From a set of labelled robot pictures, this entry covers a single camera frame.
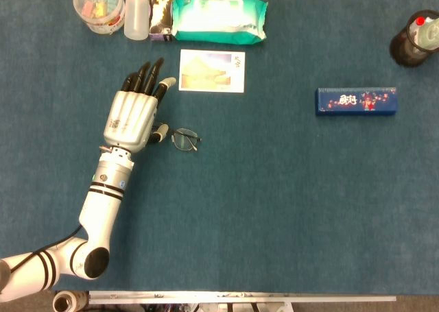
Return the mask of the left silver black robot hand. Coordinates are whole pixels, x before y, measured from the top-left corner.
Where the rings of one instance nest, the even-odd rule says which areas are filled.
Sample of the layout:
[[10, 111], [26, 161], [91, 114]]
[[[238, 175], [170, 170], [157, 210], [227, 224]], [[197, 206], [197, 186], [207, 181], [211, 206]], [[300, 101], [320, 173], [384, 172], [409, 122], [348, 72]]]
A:
[[146, 62], [125, 78], [112, 101], [104, 128], [104, 140], [108, 145], [101, 150], [134, 154], [147, 145], [154, 133], [152, 127], [158, 107], [176, 83], [174, 77], [158, 81], [163, 63], [163, 58], [153, 64]]

